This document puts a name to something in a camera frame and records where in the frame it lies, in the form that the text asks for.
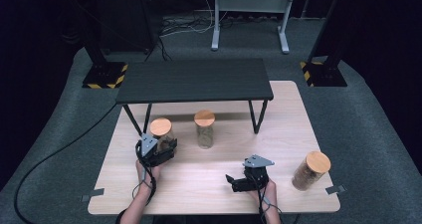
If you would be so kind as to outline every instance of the cork lid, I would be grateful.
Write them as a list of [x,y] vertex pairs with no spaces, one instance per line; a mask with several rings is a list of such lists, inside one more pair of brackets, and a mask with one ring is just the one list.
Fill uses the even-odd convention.
[[307,155],[308,167],[318,173],[328,172],[331,168],[329,158],[320,151],[312,151]]
[[209,110],[202,110],[195,114],[194,119],[199,126],[209,126],[215,121],[215,115]]
[[167,118],[160,117],[155,119],[149,128],[155,136],[163,136],[171,131],[171,122]]

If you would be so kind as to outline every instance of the jar with cork lid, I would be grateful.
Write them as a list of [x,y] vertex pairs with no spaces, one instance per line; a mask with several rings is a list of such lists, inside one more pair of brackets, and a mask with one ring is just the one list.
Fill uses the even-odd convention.
[[296,169],[292,184],[299,191],[308,190],[331,168],[329,158],[320,151],[312,151]]
[[199,147],[204,149],[212,147],[214,144],[214,113],[209,110],[199,111],[195,114],[194,120]]
[[149,130],[152,136],[158,140],[157,151],[169,147],[170,141],[174,140],[171,121],[165,117],[155,119]]

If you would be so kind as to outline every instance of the yellow and black hazard tape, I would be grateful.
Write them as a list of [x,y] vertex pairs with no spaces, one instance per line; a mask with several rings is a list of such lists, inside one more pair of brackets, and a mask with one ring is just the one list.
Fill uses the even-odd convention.
[[122,68],[121,68],[121,72],[120,75],[118,76],[118,78],[115,80],[114,83],[92,83],[92,84],[83,84],[83,88],[90,88],[90,89],[114,89],[114,88],[119,88],[121,86],[121,83],[123,82],[124,79],[124,75],[126,74],[126,70],[127,70],[127,64],[125,64]]
[[[321,62],[314,62],[314,65],[323,65]],[[306,62],[301,62],[302,72],[304,72],[305,81],[307,82],[309,87],[313,87],[315,84],[313,83],[313,76],[310,73],[309,67],[307,66]]]

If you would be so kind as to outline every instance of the table top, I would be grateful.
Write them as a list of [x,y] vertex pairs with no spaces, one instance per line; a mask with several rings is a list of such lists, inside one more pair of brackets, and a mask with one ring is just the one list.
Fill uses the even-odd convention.
[[272,100],[262,59],[130,64],[117,104]]
[[[151,120],[166,117],[178,139],[177,153],[163,168],[157,191],[145,214],[244,214],[257,213],[252,198],[233,192],[225,175],[244,178],[242,163],[253,154],[275,162],[267,171],[278,188],[278,206],[284,213],[335,212],[340,204],[326,173],[307,191],[292,184],[295,170],[310,151],[320,150],[298,88],[293,82],[270,82],[275,98],[268,103],[261,131],[250,129],[247,102],[157,104]],[[259,106],[262,102],[253,102]],[[143,120],[147,105],[132,105],[134,117]],[[214,145],[197,144],[194,115],[200,110],[215,114]],[[137,185],[135,145],[139,136],[124,110],[112,135],[92,197],[91,214],[118,214],[131,199]]]

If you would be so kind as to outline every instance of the black backdrop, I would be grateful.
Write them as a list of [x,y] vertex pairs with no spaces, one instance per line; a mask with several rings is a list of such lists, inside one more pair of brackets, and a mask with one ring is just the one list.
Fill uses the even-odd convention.
[[[206,8],[205,0],[155,1],[163,14]],[[97,0],[79,2],[98,15]],[[301,17],[305,2],[294,0],[291,15]],[[308,15],[324,17],[330,2],[310,0]],[[0,8],[2,188],[50,118],[82,45],[67,0],[0,0]],[[87,19],[99,37],[99,23]]]
[[341,58],[363,76],[421,172],[422,1],[338,0],[315,56],[334,54],[344,39]]

